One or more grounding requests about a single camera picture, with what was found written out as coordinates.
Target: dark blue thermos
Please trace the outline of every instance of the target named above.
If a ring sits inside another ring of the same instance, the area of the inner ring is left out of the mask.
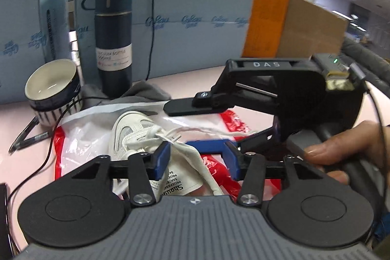
[[[97,67],[102,91],[111,98],[131,87],[131,2],[95,0]]]

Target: round black disc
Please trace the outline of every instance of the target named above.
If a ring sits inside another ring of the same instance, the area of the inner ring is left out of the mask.
[[[374,218],[371,205],[360,194],[324,180],[298,181],[270,201],[267,214],[281,234],[317,248],[362,239]]]
[[[104,239],[120,226],[125,216],[122,201],[108,189],[85,181],[68,180],[66,186],[54,182],[23,201],[18,221],[28,242],[82,247]]]

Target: brown cardboard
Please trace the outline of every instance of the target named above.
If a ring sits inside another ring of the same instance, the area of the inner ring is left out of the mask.
[[[243,57],[274,58],[289,0],[253,0]]]
[[[338,54],[348,21],[305,0],[289,0],[276,57],[308,58],[313,53]]]

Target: ceiling light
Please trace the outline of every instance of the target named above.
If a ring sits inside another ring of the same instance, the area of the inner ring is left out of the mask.
[[[332,10],[332,13],[335,13],[336,15],[339,15],[339,16],[341,16],[341,17],[344,17],[344,18],[346,18],[346,19],[348,19],[348,20],[353,20],[351,17],[348,17],[348,16],[346,16],[346,15],[343,15],[342,13],[339,13],[338,11],[335,11],[335,10]]]

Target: black phone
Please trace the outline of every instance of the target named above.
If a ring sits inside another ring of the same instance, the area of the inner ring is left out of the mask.
[[[0,260],[9,260],[13,256],[11,240],[8,235],[9,215],[5,205],[8,195],[8,185],[6,183],[0,184]]]

